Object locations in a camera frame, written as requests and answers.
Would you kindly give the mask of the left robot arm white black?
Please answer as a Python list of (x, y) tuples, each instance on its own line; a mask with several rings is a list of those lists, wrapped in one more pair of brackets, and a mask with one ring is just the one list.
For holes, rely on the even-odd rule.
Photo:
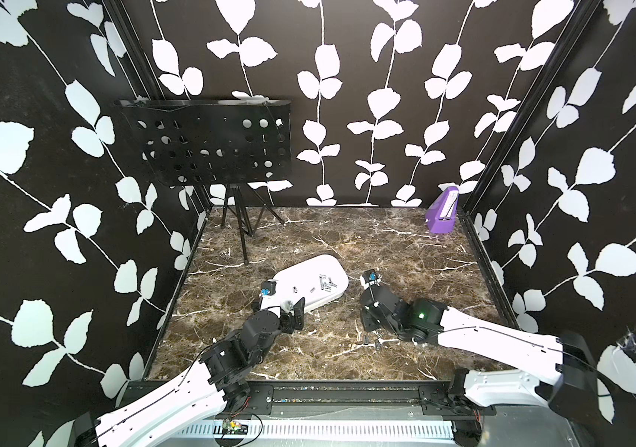
[(279, 335), (303, 329), (305, 303), (256, 312), (161, 387), (105, 415), (78, 417), (67, 445), (157, 446), (196, 421), (243, 408), (250, 394), (245, 378)]

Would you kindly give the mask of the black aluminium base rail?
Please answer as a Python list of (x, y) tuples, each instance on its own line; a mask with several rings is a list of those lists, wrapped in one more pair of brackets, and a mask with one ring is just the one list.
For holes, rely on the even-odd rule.
[(220, 413), (196, 421), (220, 420), (391, 420), (448, 421), (454, 443), (395, 441), (175, 439), (165, 446), (593, 446), (588, 431), (543, 407), (493, 405), (474, 409), (452, 405), (446, 382), (251, 381), (239, 413)]

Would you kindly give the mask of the pile of chrome sockets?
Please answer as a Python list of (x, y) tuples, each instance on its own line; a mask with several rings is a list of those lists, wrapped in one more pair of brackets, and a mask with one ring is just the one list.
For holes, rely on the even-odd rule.
[(368, 335), (364, 336), (363, 344), (361, 346), (362, 346), (362, 348), (373, 348), (375, 350), (381, 350), (382, 349), (381, 339), (379, 339), (379, 338), (372, 339)]

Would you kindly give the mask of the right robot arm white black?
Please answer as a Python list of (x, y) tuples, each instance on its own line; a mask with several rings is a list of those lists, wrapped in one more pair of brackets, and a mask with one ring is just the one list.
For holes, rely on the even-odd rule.
[(407, 303), (373, 272), (363, 280), (361, 320), (368, 332), (385, 329), (414, 345), (469, 351), (506, 365), (498, 372), (463, 370), (452, 381), (452, 399), (479, 407), (548, 408), (581, 424), (601, 414), (608, 389), (594, 356), (578, 333), (538, 335), (469, 316), (443, 303)]

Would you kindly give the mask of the purple stapler box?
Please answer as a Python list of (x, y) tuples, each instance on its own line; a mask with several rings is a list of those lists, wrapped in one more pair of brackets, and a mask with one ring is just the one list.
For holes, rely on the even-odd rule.
[(426, 226), (432, 234), (449, 234), (453, 231), (459, 200), (457, 186), (448, 186), (442, 194), (435, 199), (426, 212)]

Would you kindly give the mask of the white plastic storage tray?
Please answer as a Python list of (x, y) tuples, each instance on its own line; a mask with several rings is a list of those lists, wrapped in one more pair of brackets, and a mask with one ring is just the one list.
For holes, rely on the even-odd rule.
[[(338, 285), (331, 294), (321, 291), (320, 274), (328, 275)], [(277, 281), (277, 292), (282, 298), (281, 308), (288, 310), (290, 305), (304, 298), (305, 312), (311, 312), (341, 298), (349, 286), (345, 270), (338, 259), (329, 254), (322, 254), (290, 266), (275, 274), (272, 279)], [(294, 286), (298, 288), (297, 294), (292, 291)]]

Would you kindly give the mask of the black perforated music stand desk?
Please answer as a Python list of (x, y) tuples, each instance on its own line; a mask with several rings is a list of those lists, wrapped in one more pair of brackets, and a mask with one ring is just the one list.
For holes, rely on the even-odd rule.
[(166, 186), (286, 180), (292, 171), (286, 100), (115, 102)]

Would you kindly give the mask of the black music stand tripod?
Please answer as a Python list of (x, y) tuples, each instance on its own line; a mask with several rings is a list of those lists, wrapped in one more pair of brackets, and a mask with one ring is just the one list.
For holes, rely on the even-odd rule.
[(226, 187), (226, 190), (224, 193), (224, 205), (221, 215), (220, 227), (224, 228), (226, 226), (227, 215), (229, 212), (231, 212), (238, 223), (238, 234), (241, 242), (244, 265), (248, 266), (250, 264), (250, 261), (247, 251), (247, 237), (254, 236), (255, 230), (260, 224), (264, 212), (269, 212), (269, 214), (271, 214), (280, 225), (284, 225), (286, 221), (277, 213), (277, 211), (266, 199), (264, 199), (254, 189), (250, 189), (250, 192), (260, 202), (260, 212), (258, 213), (258, 218), (256, 219), (256, 223), (252, 223), (249, 218), (247, 204), (244, 200), (242, 185), (224, 184), (224, 186)]

